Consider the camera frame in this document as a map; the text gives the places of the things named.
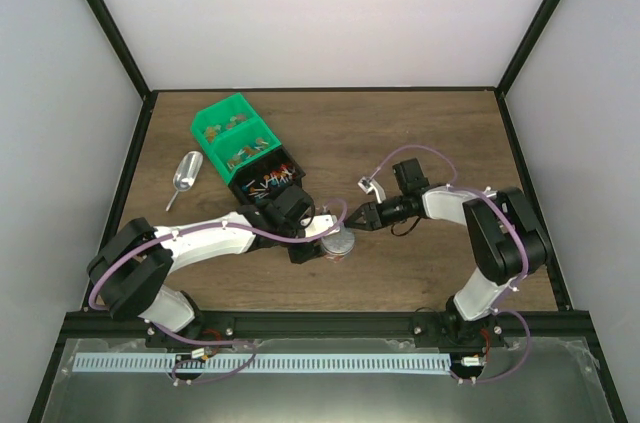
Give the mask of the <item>clear round cup lid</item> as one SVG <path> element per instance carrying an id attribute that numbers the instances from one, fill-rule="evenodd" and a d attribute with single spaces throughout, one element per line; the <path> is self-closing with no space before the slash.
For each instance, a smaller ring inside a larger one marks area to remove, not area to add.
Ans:
<path id="1" fill-rule="evenodd" d="M 355 233 L 349 228 L 342 229 L 335 234 L 321 239 L 325 253 L 350 253 L 355 247 Z"/>

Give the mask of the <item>black lollipop bin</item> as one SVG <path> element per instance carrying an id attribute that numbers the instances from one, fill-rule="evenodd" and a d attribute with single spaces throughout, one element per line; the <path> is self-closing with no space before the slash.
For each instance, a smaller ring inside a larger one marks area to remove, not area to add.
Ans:
<path id="1" fill-rule="evenodd" d="M 228 183 L 241 204 L 274 199 L 286 187 L 302 186 L 306 173 L 284 146 L 278 146 L 243 163 Z"/>

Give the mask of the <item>green two-compartment candy bin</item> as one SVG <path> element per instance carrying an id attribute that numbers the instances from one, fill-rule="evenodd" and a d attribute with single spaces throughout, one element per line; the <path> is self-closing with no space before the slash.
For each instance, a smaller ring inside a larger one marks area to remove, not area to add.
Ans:
<path id="1" fill-rule="evenodd" d="M 241 168 L 282 146 L 241 93 L 198 111 L 191 133 L 225 184 Z"/>

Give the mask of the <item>silver metal scoop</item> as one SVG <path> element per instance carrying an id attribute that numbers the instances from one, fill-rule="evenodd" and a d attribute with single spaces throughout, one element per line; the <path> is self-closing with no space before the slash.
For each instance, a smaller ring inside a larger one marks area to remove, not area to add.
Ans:
<path id="1" fill-rule="evenodd" d="M 181 193 L 189 191 L 193 187 L 202 163 L 203 155 L 199 151 L 190 151 L 182 158 L 173 176 L 174 194 L 165 207 L 166 212 L 170 211 Z"/>

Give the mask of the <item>clear round plastic cup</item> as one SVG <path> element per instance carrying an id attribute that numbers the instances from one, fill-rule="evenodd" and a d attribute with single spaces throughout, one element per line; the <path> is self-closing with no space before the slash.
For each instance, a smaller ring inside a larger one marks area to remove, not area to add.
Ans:
<path id="1" fill-rule="evenodd" d="M 342 260 L 344 260 L 345 258 L 347 258 L 349 256 L 349 253 L 331 253 L 331 252 L 327 252 L 324 254 L 324 257 L 332 262 L 340 262 Z"/>

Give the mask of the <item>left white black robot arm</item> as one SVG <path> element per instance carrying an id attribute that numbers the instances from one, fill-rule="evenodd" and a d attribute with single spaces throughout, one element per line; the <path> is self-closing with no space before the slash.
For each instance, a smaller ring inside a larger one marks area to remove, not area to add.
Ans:
<path id="1" fill-rule="evenodd" d="M 336 233 L 338 223 L 328 211 L 317 212 L 298 186 L 285 188 L 274 200 L 189 225 L 153 226 L 136 218 L 89 263 L 93 288 L 88 303 L 115 321 L 145 320 L 191 347 L 203 338 L 204 318 L 185 291 L 167 286 L 171 274 L 216 257 L 276 245 L 286 247 L 291 262 L 304 263 L 320 255 L 319 239 Z"/>

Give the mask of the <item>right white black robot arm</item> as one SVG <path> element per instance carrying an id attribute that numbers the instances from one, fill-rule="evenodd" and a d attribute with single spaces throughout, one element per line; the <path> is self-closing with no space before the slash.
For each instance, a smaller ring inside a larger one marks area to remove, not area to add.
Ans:
<path id="1" fill-rule="evenodd" d="M 467 229 L 476 268 L 464 287 L 449 298 L 440 314 L 445 337 L 465 346 L 495 315 L 507 292 L 547 264 L 553 249 L 548 233 L 522 190 L 495 191 L 432 185 L 417 159 L 393 166 L 400 194 L 387 197 L 373 177 L 360 188 L 376 195 L 358 207 L 345 226 L 361 231 L 392 228 L 408 219 L 441 220 Z"/>

